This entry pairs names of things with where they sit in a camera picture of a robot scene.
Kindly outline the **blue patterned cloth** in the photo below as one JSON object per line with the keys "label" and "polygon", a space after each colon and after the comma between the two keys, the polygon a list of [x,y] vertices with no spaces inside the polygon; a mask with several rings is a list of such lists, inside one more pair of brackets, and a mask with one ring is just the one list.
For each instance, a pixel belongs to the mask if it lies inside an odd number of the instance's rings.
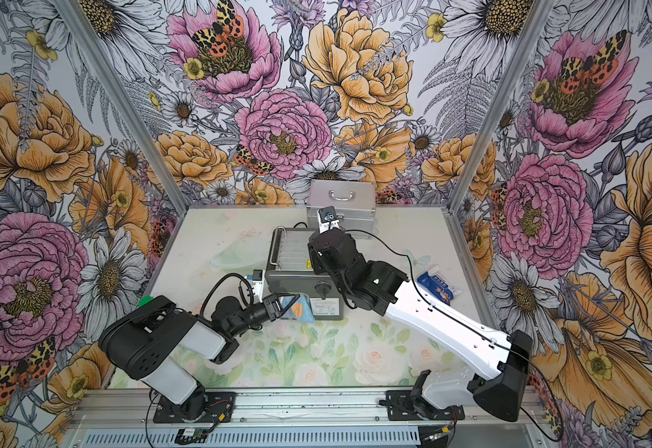
{"label": "blue patterned cloth", "polygon": [[312,324],[316,322],[316,318],[312,309],[310,298],[307,295],[300,294],[300,318],[294,320],[303,324]]}

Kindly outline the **grey coffee machine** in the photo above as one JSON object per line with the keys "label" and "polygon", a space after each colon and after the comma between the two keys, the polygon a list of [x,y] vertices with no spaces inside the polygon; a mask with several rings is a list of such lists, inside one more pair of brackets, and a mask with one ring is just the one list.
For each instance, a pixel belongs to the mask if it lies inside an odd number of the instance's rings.
{"label": "grey coffee machine", "polygon": [[264,278],[271,292],[305,294],[316,320],[342,320],[343,299],[327,274],[312,266],[308,242],[316,229],[277,227],[272,235]]}

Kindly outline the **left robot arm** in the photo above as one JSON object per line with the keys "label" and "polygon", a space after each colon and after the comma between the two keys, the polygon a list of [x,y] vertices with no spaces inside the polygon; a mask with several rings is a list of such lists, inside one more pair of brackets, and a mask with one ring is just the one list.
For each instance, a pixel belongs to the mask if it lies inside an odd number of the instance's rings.
{"label": "left robot arm", "polygon": [[109,325],[98,346],[113,365],[166,399],[165,408],[174,418],[197,421],[208,409],[206,392],[176,362],[174,352],[189,350],[223,364],[238,349],[239,337],[281,319],[301,298],[301,294],[273,293],[245,306],[238,298],[227,296],[217,302],[211,317],[205,318],[158,296]]}

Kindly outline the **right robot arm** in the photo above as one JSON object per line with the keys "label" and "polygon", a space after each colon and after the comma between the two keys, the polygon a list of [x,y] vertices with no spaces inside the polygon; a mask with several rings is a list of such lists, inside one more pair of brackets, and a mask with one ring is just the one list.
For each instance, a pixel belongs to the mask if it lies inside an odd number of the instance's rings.
{"label": "right robot arm", "polygon": [[308,242],[315,271],[327,274],[346,304],[399,321],[457,355],[473,372],[467,390],[485,412],[506,422],[519,418],[533,340],[495,330],[424,292],[385,261],[366,261],[355,239],[335,228]]}

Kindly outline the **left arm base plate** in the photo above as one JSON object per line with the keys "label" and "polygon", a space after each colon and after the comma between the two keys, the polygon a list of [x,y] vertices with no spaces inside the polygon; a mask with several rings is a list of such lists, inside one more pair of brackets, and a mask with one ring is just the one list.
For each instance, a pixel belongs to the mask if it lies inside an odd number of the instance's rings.
{"label": "left arm base plate", "polygon": [[235,409],[236,393],[196,390],[182,404],[161,397],[150,422],[155,424],[229,423]]}

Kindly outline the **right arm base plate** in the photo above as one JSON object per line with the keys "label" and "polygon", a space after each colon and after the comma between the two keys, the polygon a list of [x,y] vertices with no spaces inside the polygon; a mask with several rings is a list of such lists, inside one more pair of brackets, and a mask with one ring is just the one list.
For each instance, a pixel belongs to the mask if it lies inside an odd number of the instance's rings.
{"label": "right arm base plate", "polygon": [[464,408],[460,405],[437,409],[415,392],[404,389],[387,390],[385,399],[378,405],[387,410],[389,421],[461,421],[465,419]]}

